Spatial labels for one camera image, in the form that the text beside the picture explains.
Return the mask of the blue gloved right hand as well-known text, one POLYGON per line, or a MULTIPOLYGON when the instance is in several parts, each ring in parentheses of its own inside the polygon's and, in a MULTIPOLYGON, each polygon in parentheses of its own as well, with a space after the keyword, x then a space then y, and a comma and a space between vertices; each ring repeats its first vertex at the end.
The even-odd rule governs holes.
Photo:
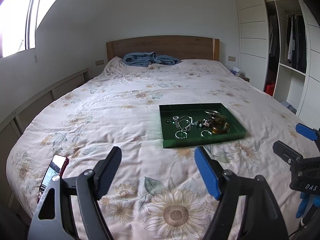
POLYGON ((310 195, 308 193, 301 192, 299 195, 301 202, 296 212, 296 218, 300 218, 304 215, 306 208, 309 206, 310 200, 313 200, 313 205, 317 208, 320 206, 319 195, 310 195))

